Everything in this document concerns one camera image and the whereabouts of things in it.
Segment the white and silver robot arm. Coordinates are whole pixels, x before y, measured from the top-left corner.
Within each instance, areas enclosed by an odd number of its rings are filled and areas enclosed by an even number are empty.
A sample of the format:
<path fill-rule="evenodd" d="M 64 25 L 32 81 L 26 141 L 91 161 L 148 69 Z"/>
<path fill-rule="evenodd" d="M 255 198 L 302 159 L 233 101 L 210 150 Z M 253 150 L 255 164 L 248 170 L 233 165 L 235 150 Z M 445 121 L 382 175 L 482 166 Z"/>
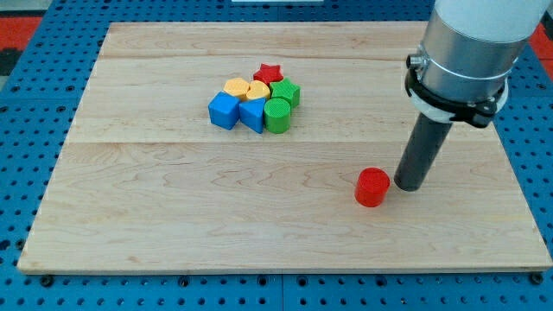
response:
<path fill-rule="evenodd" d="M 550 0 L 437 0 L 405 89 L 428 119 L 486 127 L 509 97 L 508 76 Z"/>

